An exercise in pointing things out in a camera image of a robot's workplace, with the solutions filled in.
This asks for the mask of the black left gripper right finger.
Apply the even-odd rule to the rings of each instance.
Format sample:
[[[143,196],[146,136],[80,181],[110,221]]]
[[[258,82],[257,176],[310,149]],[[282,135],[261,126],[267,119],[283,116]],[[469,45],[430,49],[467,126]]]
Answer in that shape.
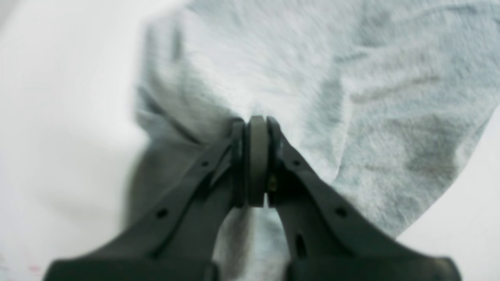
[[[248,123],[248,204],[275,208],[286,281],[460,281],[455,263],[388,237],[313,171],[272,118]]]

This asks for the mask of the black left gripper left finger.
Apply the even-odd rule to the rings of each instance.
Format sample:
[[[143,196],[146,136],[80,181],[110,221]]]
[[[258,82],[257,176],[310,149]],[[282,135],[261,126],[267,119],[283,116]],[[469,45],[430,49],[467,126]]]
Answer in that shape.
[[[245,200],[245,122],[211,146],[181,182],[135,224],[79,258],[53,262],[45,281],[218,281],[219,228]]]

